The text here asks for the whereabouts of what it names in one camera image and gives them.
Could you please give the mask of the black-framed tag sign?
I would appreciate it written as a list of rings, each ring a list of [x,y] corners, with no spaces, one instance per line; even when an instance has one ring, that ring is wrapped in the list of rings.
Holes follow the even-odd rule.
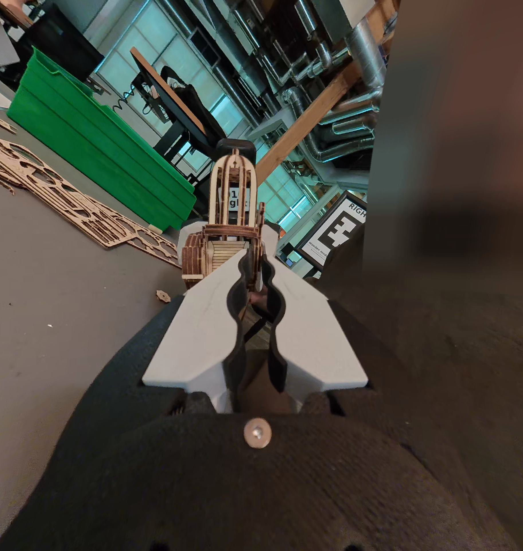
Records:
[[[346,190],[295,247],[303,259],[322,271],[331,251],[364,229],[367,203]]]

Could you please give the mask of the black jacket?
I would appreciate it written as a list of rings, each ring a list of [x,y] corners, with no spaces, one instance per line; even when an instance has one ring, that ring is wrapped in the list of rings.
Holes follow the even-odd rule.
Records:
[[[210,143],[215,146],[221,139],[226,139],[222,127],[219,125],[210,111],[204,107],[195,88],[185,83],[171,67],[164,65],[161,70],[161,78],[169,85],[182,102],[202,123],[207,132]]]

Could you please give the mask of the wooden-top standing table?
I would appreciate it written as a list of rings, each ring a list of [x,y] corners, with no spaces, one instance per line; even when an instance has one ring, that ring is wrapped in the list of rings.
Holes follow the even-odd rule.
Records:
[[[162,79],[137,48],[132,47],[130,55],[139,70],[139,76],[133,81],[136,90],[144,94],[144,100],[150,103],[150,106],[163,108],[172,123],[169,130],[155,145],[155,151],[173,164],[180,149],[189,143],[192,148],[210,160],[214,160],[216,152],[210,141],[211,134],[202,121]]]

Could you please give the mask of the wooden ceiling beam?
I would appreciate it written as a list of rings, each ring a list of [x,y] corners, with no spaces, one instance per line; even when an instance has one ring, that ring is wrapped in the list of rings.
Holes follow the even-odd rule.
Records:
[[[386,64],[380,45],[390,43],[393,32],[384,34],[384,17],[398,1],[370,1],[369,10],[345,37],[352,62],[302,111],[295,122],[256,165],[258,185],[286,160],[301,142],[311,144],[312,130],[319,123],[359,122],[353,113],[361,103],[382,97]]]

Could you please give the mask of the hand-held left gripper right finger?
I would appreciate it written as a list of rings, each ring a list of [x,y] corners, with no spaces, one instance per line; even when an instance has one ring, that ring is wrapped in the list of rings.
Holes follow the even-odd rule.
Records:
[[[277,259],[263,257],[262,274],[273,318],[268,369],[275,389],[299,410],[312,394],[366,387],[368,376],[325,295]]]

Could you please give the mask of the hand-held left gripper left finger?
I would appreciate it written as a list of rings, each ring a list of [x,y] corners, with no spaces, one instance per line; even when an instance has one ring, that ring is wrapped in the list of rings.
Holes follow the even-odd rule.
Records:
[[[217,413],[231,411],[223,362],[236,345],[238,324],[227,298],[247,252],[237,252],[187,291],[142,377],[144,385],[204,392]]]

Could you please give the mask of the green plastic bin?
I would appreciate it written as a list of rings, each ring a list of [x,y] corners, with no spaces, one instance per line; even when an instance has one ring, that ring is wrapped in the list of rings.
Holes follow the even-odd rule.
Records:
[[[180,229],[189,218],[194,186],[35,47],[7,116],[148,224]]]

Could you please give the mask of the large laser-cut wooden sheet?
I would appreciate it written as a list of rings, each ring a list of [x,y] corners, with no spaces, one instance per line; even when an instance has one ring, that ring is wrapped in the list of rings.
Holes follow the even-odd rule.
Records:
[[[27,148],[2,139],[0,181],[28,190],[105,249],[129,244],[180,268],[168,239],[82,193]]]

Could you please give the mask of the wooden cage model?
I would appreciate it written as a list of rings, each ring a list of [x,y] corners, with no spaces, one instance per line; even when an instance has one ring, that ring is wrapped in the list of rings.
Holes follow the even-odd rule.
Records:
[[[256,176],[256,223],[254,226],[218,225],[213,223],[213,168],[209,181],[208,220],[202,232],[189,235],[182,248],[182,279],[187,289],[205,279],[241,251],[249,252],[248,291],[263,287],[261,261],[264,253],[263,227],[265,203],[258,200]]]

